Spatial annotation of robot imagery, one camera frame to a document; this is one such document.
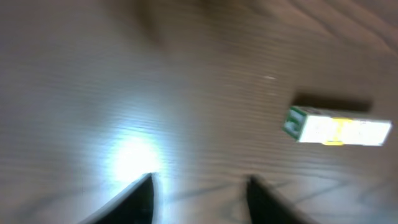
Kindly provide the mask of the wooden A block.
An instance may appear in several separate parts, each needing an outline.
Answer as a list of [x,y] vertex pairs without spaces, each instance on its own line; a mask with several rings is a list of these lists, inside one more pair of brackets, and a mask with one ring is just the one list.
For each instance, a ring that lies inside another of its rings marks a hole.
[[309,106],[290,106],[282,129],[301,143],[326,142],[331,125],[331,111]]

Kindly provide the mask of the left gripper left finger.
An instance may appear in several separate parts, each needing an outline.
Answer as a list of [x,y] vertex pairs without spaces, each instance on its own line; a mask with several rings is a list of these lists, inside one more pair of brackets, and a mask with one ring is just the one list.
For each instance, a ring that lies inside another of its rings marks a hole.
[[148,173],[81,224],[152,224],[154,212],[154,175]]

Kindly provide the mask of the wooden block with figure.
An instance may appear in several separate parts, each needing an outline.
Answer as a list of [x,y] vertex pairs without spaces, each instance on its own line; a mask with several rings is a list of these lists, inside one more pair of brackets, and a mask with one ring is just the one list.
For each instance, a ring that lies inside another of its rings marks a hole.
[[372,122],[366,120],[348,121],[341,133],[341,140],[350,145],[375,145],[371,134]]

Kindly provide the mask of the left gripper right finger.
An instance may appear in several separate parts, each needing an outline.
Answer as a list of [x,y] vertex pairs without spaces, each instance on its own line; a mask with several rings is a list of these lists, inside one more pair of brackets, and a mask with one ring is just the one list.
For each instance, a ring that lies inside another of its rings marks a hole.
[[315,221],[284,202],[255,175],[246,181],[246,203],[252,224],[313,224]]

